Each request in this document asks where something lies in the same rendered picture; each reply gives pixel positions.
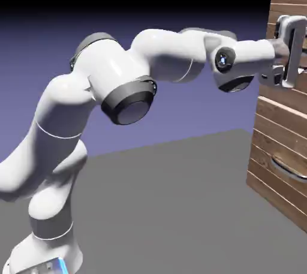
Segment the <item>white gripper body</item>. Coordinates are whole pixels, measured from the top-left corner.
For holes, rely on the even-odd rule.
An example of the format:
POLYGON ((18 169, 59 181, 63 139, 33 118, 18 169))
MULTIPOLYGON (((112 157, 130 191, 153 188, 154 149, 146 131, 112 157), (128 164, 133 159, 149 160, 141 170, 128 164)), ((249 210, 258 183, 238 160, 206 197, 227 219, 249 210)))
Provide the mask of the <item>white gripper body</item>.
POLYGON ((281 15, 276 22, 275 37, 284 42, 289 49, 289 57, 284 67, 281 85, 283 88, 294 88, 300 60, 303 52, 303 42, 306 36, 307 17, 281 15))

